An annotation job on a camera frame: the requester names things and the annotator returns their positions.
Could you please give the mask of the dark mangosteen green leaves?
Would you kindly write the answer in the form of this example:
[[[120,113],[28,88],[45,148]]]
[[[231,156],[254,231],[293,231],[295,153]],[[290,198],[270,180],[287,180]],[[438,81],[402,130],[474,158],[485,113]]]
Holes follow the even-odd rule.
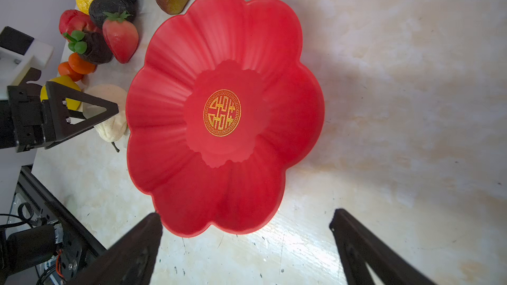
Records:
[[[63,33],[63,37],[69,42],[69,49],[89,63],[101,65],[112,61],[113,54],[103,35],[98,32],[74,30],[72,33]]]

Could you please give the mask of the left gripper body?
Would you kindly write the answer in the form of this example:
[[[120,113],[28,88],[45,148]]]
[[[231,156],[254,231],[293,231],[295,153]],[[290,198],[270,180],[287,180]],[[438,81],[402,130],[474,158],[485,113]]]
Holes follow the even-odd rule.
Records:
[[[46,146],[42,87],[35,82],[42,71],[31,67],[18,85],[7,87],[1,99],[1,148],[18,153]]]

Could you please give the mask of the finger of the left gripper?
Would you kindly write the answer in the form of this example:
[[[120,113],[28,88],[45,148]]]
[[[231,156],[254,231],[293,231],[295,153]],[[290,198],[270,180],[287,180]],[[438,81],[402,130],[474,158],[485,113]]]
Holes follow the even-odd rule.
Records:
[[[44,119],[47,124],[44,128],[45,147],[51,149],[63,142],[72,139],[95,125],[118,114],[116,103],[91,96],[84,92],[69,91],[73,95],[60,96],[56,89],[58,84],[48,83],[49,99],[44,101]],[[74,98],[81,104],[88,104],[96,109],[89,117],[81,111],[69,110],[66,98]]]

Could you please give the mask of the cream white pear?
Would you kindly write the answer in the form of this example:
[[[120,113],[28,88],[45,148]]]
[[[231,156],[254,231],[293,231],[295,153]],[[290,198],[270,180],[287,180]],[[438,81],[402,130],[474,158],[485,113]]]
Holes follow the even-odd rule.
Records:
[[[101,84],[88,88],[85,91],[91,96],[108,100],[116,103],[118,106],[118,114],[94,126],[94,129],[102,140],[111,143],[116,152],[120,151],[116,146],[116,142],[123,136],[128,127],[125,114],[126,98],[128,93],[121,87],[113,84]]]

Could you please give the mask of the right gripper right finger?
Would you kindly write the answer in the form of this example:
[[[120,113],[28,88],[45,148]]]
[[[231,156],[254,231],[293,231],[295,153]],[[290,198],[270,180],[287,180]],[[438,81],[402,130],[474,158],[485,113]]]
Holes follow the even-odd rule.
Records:
[[[384,284],[433,284],[344,208],[330,223],[348,284],[374,284],[372,269]]]

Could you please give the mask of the red flower-shaped bowl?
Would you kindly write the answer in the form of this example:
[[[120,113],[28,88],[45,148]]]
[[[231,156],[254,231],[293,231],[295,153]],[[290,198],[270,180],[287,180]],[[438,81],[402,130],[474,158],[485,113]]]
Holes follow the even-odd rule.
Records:
[[[248,234],[273,218],[323,128],[302,46],[280,0],[195,0],[154,33],[128,91],[127,161],[170,232]]]

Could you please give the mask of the red strawberry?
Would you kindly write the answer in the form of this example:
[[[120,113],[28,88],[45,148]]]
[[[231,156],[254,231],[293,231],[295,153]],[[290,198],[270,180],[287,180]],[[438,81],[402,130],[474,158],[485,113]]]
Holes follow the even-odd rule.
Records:
[[[139,45],[139,33],[135,25],[128,21],[131,16],[127,11],[122,13],[104,12],[106,20],[102,25],[104,39],[121,64],[128,63]]]

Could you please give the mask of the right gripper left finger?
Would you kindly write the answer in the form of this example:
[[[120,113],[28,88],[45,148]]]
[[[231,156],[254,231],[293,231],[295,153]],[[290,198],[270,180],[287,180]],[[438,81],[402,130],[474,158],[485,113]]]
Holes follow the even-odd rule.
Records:
[[[65,214],[67,284],[149,284],[162,238],[153,212],[106,249],[69,212]]]

